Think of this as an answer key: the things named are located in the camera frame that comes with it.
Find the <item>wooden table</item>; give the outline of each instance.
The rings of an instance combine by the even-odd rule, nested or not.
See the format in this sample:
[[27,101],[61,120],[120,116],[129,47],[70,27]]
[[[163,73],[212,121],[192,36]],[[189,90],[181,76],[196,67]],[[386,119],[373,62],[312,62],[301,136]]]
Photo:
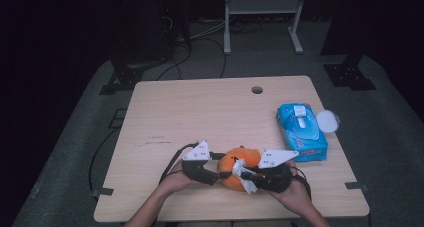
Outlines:
[[[263,92],[255,94],[252,88]],[[103,185],[114,191],[100,196],[95,219],[127,221],[155,189],[175,152],[188,143],[207,140],[215,153],[240,145],[261,153],[284,149],[275,116],[281,104],[290,102],[309,103],[315,113],[324,109],[306,76],[138,83]],[[328,160],[298,164],[311,185],[313,203],[326,217],[366,216],[369,207],[361,190],[345,186],[356,178],[336,134],[326,137]],[[207,168],[214,170],[216,164],[209,161]],[[158,220],[296,217],[262,190],[248,195],[217,182],[174,194]]]

